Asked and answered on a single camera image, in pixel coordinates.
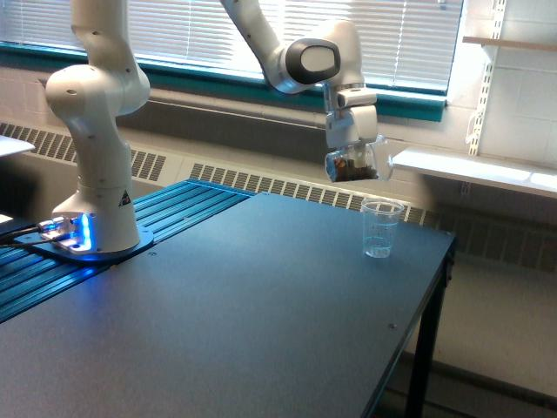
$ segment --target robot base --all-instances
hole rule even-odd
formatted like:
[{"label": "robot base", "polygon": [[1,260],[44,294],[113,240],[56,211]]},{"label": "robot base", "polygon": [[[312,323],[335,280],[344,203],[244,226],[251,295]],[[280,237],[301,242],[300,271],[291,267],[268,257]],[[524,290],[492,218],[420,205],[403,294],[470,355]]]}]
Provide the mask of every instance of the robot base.
[{"label": "robot base", "polygon": [[[29,233],[27,235],[22,235],[16,238],[16,242],[20,244],[25,244],[26,242],[40,241],[42,238],[38,233]],[[30,251],[36,251],[63,261],[69,261],[72,263],[80,265],[112,265],[118,264],[122,261],[130,259],[134,255],[137,255],[148,248],[151,248],[154,244],[153,232],[146,229],[139,229],[139,244],[133,246],[124,251],[118,251],[116,253],[98,253],[98,254],[74,254],[69,251],[64,250],[56,244],[47,242],[45,244],[38,244],[35,246],[29,246]]]}]

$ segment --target black cable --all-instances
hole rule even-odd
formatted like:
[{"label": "black cable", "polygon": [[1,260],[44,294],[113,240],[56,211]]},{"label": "black cable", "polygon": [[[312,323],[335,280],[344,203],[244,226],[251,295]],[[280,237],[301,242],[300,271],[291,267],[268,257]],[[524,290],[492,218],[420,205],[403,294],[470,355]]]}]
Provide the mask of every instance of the black cable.
[{"label": "black cable", "polygon": [[38,233],[38,232],[39,232],[39,227],[38,226],[32,226],[30,228],[20,229],[18,231],[14,231],[12,233],[6,233],[4,235],[0,235],[0,242],[5,241],[5,240],[9,240],[9,239],[14,239],[14,238],[20,237],[22,235],[25,235],[27,233]]},{"label": "black cable", "polygon": [[37,246],[39,244],[47,244],[49,242],[56,242],[56,241],[61,241],[63,239],[67,239],[68,237],[66,236],[62,236],[62,237],[56,237],[56,238],[52,238],[52,239],[44,239],[42,241],[33,241],[33,242],[22,242],[20,243],[16,243],[16,244],[1,244],[0,248],[24,248],[26,246]]}]

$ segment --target table leg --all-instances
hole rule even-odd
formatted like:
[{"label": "table leg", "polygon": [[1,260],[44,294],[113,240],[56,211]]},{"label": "table leg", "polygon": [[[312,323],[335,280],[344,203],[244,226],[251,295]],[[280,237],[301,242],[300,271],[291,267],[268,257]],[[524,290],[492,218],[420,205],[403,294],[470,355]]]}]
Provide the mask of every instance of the table leg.
[{"label": "table leg", "polygon": [[406,418],[421,418],[423,413],[427,380],[433,361],[433,350],[435,349],[435,340],[437,339],[437,329],[448,282],[449,268],[449,262],[447,262],[432,297],[427,303],[424,313],[421,315],[418,344],[416,345],[410,389],[406,400]]}]

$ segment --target warning label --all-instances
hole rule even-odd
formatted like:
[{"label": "warning label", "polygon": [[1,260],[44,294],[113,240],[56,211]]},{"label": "warning label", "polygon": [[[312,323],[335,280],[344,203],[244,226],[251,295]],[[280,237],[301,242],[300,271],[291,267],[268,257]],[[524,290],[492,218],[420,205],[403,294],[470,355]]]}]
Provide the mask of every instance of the warning label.
[{"label": "warning label", "polygon": [[128,191],[125,190],[124,194],[122,195],[122,198],[120,199],[120,205],[118,206],[126,206],[129,205],[130,203],[131,203],[130,195],[128,194]]}]

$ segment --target window blinds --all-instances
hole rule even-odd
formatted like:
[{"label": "window blinds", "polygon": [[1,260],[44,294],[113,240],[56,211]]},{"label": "window blinds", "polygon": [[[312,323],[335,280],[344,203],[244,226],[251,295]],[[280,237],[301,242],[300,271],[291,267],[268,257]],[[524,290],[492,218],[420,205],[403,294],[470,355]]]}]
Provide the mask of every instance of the window blinds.
[{"label": "window blinds", "polygon": [[[327,19],[351,19],[370,84],[445,91],[463,0],[260,0],[285,42]],[[140,57],[260,74],[258,62],[219,0],[129,0],[130,35]],[[1,40],[80,48],[70,0],[2,0]]]}]

